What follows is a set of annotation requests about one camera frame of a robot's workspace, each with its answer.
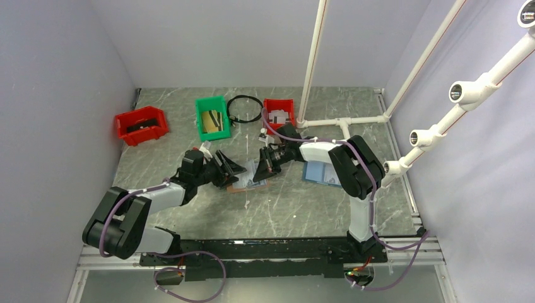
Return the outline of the brown card holder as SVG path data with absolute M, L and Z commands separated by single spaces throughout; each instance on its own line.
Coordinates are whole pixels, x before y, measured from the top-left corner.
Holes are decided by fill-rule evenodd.
M 228 193 L 240 193 L 268 187 L 269 181 L 267 179 L 258 182 L 253 181 L 254 175 L 257 172 L 257 165 L 258 162 L 254 161 L 253 159 L 246 161 L 243 164 L 243 167 L 246 168 L 246 171 L 239 174 L 237 176 L 238 181 L 234 182 L 231 186 L 229 186 L 226 191 Z

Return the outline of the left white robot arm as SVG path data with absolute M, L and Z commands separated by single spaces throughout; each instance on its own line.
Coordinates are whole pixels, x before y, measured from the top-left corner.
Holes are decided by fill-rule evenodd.
M 159 185 L 144 189 L 109 188 L 86 224 L 82 241 L 98 249 L 104 258 L 128 259 L 136 253 L 148 253 L 166 265 L 175 264 L 182 254 L 180 235 L 147 226 L 148 217 L 186 205 L 205 184 L 225 189 L 246 170 L 220 150 L 211 157 L 199 149 L 188 150 L 176 173 Z

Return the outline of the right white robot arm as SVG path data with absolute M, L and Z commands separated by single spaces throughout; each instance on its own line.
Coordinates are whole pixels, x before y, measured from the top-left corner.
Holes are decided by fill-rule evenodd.
M 338 181 L 350 197 L 350 227 L 348 255 L 356 262 L 366 260 L 376 246 L 375 194 L 385 171 L 365 140 L 354 135 L 347 140 L 302 138 L 291 123 L 273 133 L 281 139 L 277 148 L 259 150 L 259 162 L 253 181 L 259 182 L 281 172 L 281 166 L 291 161 L 331 164 Z

